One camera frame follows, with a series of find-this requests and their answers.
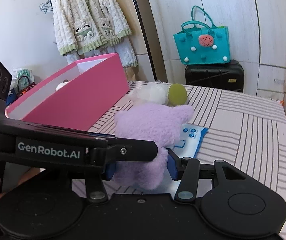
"wet wipes package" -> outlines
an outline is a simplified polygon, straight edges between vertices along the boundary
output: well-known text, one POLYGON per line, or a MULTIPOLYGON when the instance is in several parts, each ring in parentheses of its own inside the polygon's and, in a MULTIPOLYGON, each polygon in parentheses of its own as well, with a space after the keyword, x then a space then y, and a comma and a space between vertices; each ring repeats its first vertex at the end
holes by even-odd
POLYGON ((196 158, 203 136, 207 131, 208 128, 184 123, 180 131, 180 141, 176 142, 171 149, 180 158, 196 158))

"fluffy purple fabric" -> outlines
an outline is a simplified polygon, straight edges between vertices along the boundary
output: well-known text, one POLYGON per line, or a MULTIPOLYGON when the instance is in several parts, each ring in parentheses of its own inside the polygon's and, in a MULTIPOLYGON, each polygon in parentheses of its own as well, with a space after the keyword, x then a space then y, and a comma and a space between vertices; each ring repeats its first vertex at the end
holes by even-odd
POLYGON ((115 135, 154 141, 158 146, 158 154, 151 162, 117 162, 113 180, 123 186, 137 183, 148 190, 157 188, 167 166, 166 147, 179 139, 181 125, 188 122, 192 114, 191 106, 172 108, 151 103, 118 112, 115 115, 115 135))

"plush toy ear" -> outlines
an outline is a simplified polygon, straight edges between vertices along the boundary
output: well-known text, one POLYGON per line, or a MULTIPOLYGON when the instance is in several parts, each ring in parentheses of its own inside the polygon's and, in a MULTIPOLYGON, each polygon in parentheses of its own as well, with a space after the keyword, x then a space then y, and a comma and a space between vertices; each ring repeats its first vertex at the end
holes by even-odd
POLYGON ((118 120, 126 114, 126 111, 119 111, 114 115, 114 122, 117 124, 118 120))
POLYGON ((181 119, 182 123, 186 123, 192 118, 194 109, 192 106, 182 105, 173 107, 172 111, 177 118, 181 119))

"tablecloth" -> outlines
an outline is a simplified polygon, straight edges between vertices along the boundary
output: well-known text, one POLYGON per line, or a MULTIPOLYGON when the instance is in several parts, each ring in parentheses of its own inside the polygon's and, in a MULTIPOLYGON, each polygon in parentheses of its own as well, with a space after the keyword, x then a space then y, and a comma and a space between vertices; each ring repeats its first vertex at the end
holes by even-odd
MULTIPOLYGON (((129 82, 130 90, 147 84, 129 82)), ((187 104, 194 107, 189 123, 209 128, 197 159, 206 164, 213 164, 217 159, 225 160, 276 191, 286 201, 286 118, 283 107, 276 101, 243 93, 184 87, 188 93, 187 104)), ((114 134, 115 113, 131 107, 133 102, 125 95, 89 131, 114 134)), ((144 194, 133 187, 120 187, 113 181, 104 184, 109 196, 115 192, 144 194)), ((75 181, 73 190, 85 196, 84 181, 75 181)), ((286 222, 280 236, 286 239, 286 222)))

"olive green object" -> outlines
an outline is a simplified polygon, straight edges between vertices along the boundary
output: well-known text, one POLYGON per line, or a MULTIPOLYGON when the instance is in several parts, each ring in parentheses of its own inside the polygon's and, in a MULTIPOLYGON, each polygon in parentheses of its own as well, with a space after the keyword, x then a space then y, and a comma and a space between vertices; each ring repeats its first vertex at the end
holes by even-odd
POLYGON ((187 92, 183 85, 173 84, 169 88, 169 104, 172 106, 185 105, 187 92))

